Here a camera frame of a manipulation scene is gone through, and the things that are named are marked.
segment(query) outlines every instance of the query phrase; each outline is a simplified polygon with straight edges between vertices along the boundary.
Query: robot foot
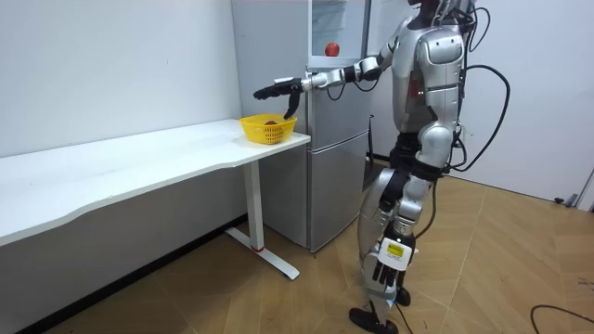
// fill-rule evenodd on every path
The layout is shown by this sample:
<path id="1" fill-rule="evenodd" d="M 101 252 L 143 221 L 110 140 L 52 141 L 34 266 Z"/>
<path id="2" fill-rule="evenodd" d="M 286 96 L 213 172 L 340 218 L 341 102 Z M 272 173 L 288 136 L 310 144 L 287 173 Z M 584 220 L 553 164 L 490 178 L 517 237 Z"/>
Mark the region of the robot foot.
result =
<path id="1" fill-rule="evenodd" d="M 412 302 L 410 292 L 405 288 L 400 288 L 398 292 L 396 292 L 396 302 L 398 305 L 410 306 L 410 303 Z"/>
<path id="2" fill-rule="evenodd" d="M 363 328 L 369 333 L 374 334 L 398 334 L 398 328 L 390 321 L 386 320 L 386 326 L 380 325 L 378 317 L 373 312 L 367 312 L 358 308 L 352 308 L 349 311 L 349 319 L 355 325 Z"/>

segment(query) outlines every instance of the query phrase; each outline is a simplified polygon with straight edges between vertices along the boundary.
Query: red object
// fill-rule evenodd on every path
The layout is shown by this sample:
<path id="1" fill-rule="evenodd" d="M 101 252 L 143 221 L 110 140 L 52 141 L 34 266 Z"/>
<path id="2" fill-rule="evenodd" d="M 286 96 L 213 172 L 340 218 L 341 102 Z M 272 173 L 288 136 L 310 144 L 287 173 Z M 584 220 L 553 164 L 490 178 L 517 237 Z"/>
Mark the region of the red object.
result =
<path id="1" fill-rule="evenodd" d="M 338 43 L 330 42 L 326 45 L 326 57 L 337 57 L 341 53 Z"/>
<path id="2" fill-rule="evenodd" d="M 419 96 L 419 82 L 411 79 L 408 85 L 408 96 L 418 97 Z"/>

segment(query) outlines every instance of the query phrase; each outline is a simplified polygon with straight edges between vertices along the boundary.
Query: white table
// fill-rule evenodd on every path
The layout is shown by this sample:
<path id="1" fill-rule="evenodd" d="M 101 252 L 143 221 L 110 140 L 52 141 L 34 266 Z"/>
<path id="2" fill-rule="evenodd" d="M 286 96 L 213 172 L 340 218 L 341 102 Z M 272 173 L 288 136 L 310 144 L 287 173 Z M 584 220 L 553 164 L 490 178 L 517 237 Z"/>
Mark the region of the white table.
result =
<path id="1" fill-rule="evenodd" d="M 0 159 L 0 246 L 83 213 L 222 168 L 244 165 L 250 236 L 227 233 L 294 279 L 299 271 L 264 247 L 258 160 L 304 145 L 247 140 L 224 120 Z"/>

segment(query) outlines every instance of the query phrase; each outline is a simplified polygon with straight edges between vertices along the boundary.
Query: refrigerator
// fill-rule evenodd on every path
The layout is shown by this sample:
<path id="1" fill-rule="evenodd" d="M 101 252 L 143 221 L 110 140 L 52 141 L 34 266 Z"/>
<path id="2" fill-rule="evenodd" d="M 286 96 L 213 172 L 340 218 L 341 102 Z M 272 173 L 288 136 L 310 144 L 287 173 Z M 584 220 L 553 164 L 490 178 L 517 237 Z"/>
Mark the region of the refrigerator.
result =
<path id="1" fill-rule="evenodd" d="M 285 112 L 287 96 L 264 102 L 252 97 L 274 79 L 303 78 L 352 65 L 367 50 L 363 28 L 369 2 L 237 0 L 232 4 L 243 116 Z M 329 41 L 341 43 L 342 57 L 324 56 L 320 48 Z M 333 97 L 340 91 L 340 87 L 329 90 Z M 338 101 L 332 101 L 327 91 L 302 94 L 295 116 L 295 132 L 312 140 L 307 147 L 260 161 L 263 219 L 284 237 L 317 251 L 358 215 L 370 94 L 352 84 L 344 87 Z"/>

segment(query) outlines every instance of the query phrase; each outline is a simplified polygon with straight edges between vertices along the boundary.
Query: yellow basket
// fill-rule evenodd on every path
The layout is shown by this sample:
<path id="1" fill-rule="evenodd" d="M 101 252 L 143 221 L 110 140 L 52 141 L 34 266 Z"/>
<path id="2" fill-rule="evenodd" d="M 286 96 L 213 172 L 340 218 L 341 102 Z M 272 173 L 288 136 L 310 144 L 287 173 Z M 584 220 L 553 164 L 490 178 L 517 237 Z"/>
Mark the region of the yellow basket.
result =
<path id="1" fill-rule="evenodd" d="M 252 142 L 260 144 L 276 144 L 289 139 L 296 118 L 283 119 L 282 115 L 264 114 L 242 118 L 239 120 L 243 132 Z M 265 125 L 266 122 L 274 121 L 277 124 Z"/>

